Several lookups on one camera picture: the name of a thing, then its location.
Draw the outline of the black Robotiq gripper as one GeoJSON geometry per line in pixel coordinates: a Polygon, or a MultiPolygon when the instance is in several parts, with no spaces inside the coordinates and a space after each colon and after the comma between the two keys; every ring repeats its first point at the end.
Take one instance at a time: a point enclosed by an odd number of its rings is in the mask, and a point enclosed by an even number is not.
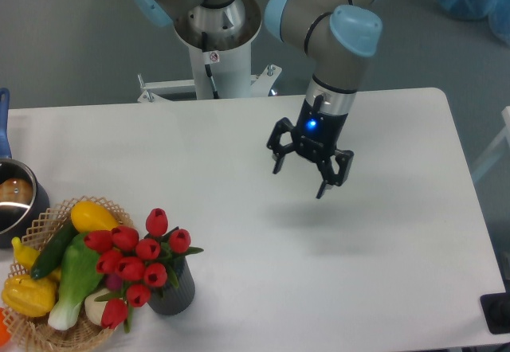
{"type": "Polygon", "coordinates": [[[347,120],[345,115],[330,115],[316,109],[316,104],[305,100],[294,127],[284,117],[275,123],[266,147],[273,152],[275,165],[273,174],[278,174],[287,154],[295,152],[310,162],[314,162],[321,174],[322,182],[316,194],[321,199],[327,189],[342,186],[348,178],[354,152],[337,150],[339,135],[347,120]],[[293,140],[282,144],[281,137],[293,130],[293,140]]]}

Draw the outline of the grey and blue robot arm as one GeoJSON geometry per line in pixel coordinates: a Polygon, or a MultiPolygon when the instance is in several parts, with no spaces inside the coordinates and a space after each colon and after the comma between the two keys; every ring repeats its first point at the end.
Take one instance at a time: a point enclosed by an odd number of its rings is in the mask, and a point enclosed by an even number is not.
{"type": "Polygon", "coordinates": [[[374,1],[269,0],[261,9],[254,0],[134,0],[187,46],[200,100],[250,94],[251,44],[261,28],[315,61],[297,121],[277,121],[267,146],[276,168],[292,152],[316,164],[322,190],[341,186],[354,158],[337,142],[381,36],[374,1]]]}

